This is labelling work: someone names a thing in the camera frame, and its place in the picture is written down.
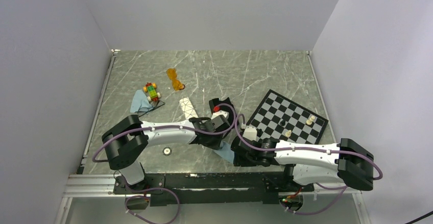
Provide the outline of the black white chessboard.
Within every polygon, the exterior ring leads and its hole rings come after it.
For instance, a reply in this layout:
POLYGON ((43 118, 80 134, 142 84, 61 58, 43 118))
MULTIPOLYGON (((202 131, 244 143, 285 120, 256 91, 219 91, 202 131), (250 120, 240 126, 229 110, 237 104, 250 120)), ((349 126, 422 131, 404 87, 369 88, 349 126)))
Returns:
POLYGON ((249 118, 247 125, 259 129, 260 139, 275 138, 299 144, 319 144, 328 119, 270 89, 249 118), (315 116, 311 125, 306 121, 315 116), (285 120, 286 125, 279 123, 285 120), (289 138, 285 133, 291 130, 289 138))

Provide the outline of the black glasses case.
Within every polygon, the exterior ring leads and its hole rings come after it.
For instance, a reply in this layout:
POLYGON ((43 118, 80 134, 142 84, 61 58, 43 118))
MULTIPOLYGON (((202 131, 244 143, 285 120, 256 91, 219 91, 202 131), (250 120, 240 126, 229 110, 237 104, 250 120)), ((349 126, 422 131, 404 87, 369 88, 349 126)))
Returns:
POLYGON ((211 114, 212 114, 212 110, 215 106, 219 106, 221 109, 227 111, 229 113, 228 116, 228 121, 229 124, 232 125, 236 116, 236 111, 234 109, 234 105, 231 102, 230 98, 226 98, 226 99, 220 99, 220 98, 213 98, 209 101, 209 107, 211 110, 211 114))

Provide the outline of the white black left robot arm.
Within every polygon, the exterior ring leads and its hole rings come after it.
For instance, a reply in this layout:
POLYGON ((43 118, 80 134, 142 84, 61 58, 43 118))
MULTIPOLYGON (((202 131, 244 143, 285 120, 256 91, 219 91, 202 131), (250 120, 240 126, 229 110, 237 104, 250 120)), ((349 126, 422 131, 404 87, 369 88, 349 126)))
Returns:
POLYGON ((103 145, 97 153, 104 151, 110 169, 121 173, 133 193, 141 193, 147 180, 138 156, 146 147, 179 143, 218 149, 223 135, 231 128, 224 115, 192 117, 172 123, 141 121, 138 116, 130 115, 102 136, 103 145))

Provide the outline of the light blue cleaning cloth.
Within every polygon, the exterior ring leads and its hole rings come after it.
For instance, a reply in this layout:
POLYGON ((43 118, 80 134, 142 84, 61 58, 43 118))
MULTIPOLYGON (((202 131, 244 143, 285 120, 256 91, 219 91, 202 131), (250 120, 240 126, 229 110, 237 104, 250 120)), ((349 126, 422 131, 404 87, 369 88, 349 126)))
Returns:
POLYGON ((143 90, 136 90, 130 107, 131 113, 148 112, 153 109, 143 90))

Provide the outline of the white geometric glasses case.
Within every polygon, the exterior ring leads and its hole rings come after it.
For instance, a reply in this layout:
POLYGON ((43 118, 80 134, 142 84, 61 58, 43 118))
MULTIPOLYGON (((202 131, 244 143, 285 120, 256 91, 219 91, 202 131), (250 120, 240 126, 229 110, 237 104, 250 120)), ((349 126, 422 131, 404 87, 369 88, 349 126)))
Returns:
POLYGON ((190 118, 198 118, 198 114, 195 110, 195 108, 192 105, 192 102, 188 97, 182 98, 179 100, 179 105, 181 107, 181 110, 185 116, 185 119, 190 118))

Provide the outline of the thin black framed glasses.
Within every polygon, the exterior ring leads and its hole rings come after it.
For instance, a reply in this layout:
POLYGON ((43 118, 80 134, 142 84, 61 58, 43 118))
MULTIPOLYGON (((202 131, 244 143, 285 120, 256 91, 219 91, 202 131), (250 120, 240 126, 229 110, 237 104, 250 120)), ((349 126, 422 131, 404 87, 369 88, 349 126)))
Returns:
POLYGON ((157 102, 153 102, 152 104, 150 104, 149 107, 143 107, 141 106, 138 111, 136 112, 136 114, 138 115, 138 117, 142 117, 144 115, 147 115, 151 112, 153 112, 154 110, 162 107, 165 105, 164 101, 157 101, 157 102))

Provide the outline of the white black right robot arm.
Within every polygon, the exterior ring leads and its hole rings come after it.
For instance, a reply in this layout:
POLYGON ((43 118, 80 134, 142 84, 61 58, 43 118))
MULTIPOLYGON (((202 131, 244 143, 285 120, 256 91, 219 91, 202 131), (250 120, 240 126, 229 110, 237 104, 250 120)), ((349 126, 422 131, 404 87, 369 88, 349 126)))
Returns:
POLYGON ((281 182, 288 191, 312 183, 344 183, 356 190, 373 190, 374 156, 349 138, 333 144, 299 144, 237 137, 230 148, 235 166, 283 166, 281 182))

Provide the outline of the small round metal disc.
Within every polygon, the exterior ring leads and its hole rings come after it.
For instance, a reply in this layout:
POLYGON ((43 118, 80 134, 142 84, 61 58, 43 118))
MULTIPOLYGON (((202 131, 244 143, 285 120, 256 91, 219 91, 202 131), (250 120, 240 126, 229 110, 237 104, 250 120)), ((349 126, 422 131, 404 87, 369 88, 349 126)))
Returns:
POLYGON ((172 149, 170 147, 165 147, 163 149, 163 155, 164 156, 169 156, 169 155, 171 155, 171 153, 172 153, 172 149))

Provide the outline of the colourful toy brick car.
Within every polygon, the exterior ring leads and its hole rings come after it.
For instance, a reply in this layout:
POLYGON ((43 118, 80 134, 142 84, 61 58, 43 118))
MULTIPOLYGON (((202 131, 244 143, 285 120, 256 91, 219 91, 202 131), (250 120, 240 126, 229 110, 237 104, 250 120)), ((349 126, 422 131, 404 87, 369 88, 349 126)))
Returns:
POLYGON ((161 95, 156 90, 157 86, 155 83, 146 83, 143 87, 143 91, 147 95, 147 99, 149 102, 158 102, 161 98, 161 95))

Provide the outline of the black table front rail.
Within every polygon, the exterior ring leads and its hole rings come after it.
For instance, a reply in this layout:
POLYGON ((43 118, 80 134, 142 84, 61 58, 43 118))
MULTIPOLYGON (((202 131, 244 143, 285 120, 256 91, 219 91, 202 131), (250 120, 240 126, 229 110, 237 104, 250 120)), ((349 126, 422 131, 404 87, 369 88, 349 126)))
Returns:
POLYGON ((150 205, 176 204, 165 189, 173 191, 182 204, 246 203, 278 204, 279 198, 297 191, 312 192, 313 184, 301 186, 283 172, 234 173, 147 173, 142 183, 126 187, 121 176, 115 178, 113 193, 137 194, 147 190, 150 205))

